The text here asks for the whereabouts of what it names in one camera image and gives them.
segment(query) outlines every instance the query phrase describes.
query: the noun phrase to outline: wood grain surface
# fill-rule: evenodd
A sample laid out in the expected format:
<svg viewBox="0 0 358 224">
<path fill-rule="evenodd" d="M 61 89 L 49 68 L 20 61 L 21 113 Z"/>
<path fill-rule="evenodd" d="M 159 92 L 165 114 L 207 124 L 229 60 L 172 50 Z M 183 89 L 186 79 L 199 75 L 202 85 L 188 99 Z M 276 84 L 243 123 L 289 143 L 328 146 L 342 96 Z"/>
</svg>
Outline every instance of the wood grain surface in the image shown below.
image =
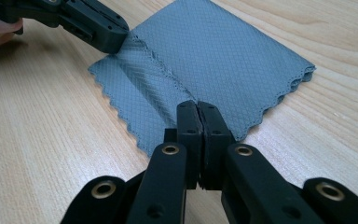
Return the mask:
<svg viewBox="0 0 358 224">
<path fill-rule="evenodd" d="M 171 1 L 102 1 L 131 28 Z M 245 143 L 289 182 L 335 179 L 358 194 L 358 1 L 222 0 L 216 4 L 317 66 Z M 62 28 L 25 20 L 0 47 L 0 223 L 59 223 L 100 175 L 147 166 L 88 67 L 104 54 Z M 220 194 L 187 194 L 186 223 L 227 223 Z"/>
</svg>

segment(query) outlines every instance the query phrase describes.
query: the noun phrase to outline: microfiber cloth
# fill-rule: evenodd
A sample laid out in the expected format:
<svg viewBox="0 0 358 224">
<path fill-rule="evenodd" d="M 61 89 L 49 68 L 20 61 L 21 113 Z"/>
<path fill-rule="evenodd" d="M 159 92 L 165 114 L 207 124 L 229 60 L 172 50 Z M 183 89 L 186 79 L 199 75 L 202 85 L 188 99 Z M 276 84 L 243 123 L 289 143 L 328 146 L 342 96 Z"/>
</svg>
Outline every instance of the microfiber cloth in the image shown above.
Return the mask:
<svg viewBox="0 0 358 224">
<path fill-rule="evenodd" d="M 315 66 L 208 0 L 177 0 L 89 70 L 151 156 L 183 101 L 217 106 L 240 141 Z"/>
</svg>

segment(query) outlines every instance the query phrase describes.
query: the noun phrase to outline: brass grommet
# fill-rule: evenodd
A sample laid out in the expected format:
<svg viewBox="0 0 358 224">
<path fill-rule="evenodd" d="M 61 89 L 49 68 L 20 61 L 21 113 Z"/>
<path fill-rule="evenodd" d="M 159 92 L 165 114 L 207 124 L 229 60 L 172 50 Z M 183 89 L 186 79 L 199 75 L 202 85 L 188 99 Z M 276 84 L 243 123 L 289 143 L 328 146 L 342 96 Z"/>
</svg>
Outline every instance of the brass grommet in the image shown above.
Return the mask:
<svg viewBox="0 0 358 224">
<path fill-rule="evenodd" d="M 174 155 L 179 152 L 179 147 L 177 146 L 166 146 L 162 149 L 162 152 L 167 155 Z"/>
<path fill-rule="evenodd" d="M 344 193 L 340 189 L 326 182 L 319 183 L 316 186 L 316 190 L 318 190 L 318 192 L 325 198 L 336 202 L 340 202 L 345 198 Z"/>
<path fill-rule="evenodd" d="M 104 199 L 116 191 L 116 185 L 111 180 L 104 180 L 92 188 L 91 195 L 96 199 Z"/>
<path fill-rule="evenodd" d="M 239 146 L 235 148 L 235 151 L 241 156 L 251 156 L 253 151 L 248 147 Z"/>
</svg>

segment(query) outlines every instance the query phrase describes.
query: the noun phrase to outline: wooden table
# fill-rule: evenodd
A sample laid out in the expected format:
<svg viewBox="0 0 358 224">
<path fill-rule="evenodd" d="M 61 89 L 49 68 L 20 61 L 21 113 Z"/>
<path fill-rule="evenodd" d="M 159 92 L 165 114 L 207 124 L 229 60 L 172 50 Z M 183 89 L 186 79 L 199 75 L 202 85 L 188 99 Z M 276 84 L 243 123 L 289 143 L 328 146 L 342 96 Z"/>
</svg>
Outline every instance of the wooden table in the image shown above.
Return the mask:
<svg viewBox="0 0 358 224">
<path fill-rule="evenodd" d="M 102 1 L 135 27 L 171 1 Z M 315 63 L 245 143 L 298 186 L 335 179 L 358 194 L 358 1 L 216 1 Z M 104 54 L 62 28 L 25 21 L 0 47 L 0 223 L 58 223 L 100 175 L 146 167 L 88 67 Z M 219 192 L 187 195 L 186 223 L 225 223 Z"/>
</svg>

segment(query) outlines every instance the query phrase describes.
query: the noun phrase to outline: black tool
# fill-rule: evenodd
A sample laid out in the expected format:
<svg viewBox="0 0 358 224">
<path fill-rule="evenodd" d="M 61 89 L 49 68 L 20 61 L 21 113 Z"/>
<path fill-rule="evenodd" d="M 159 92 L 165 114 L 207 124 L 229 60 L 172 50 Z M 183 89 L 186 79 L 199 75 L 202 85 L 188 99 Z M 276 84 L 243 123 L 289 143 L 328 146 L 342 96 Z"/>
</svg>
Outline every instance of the black tool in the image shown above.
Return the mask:
<svg viewBox="0 0 358 224">
<path fill-rule="evenodd" d="M 214 105 L 177 107 L 147 169 L 128 182 L 101 176 L 69 206 L 62 223 L 183 223 L 186 190 L 222 191 L 230 223 L 358 223 L 358 196 L 339 183 L 288 182 L 255 148 L 235 142 Z"/>
<path fill-rule="evenodd" d="M 1 21 L 14 23 L 19 18 L 52 28 L 61 25 L 105 53 L 117 53 L 129 32 L 124 19 L 97 0 L 0 0 Z"/>
</svg>

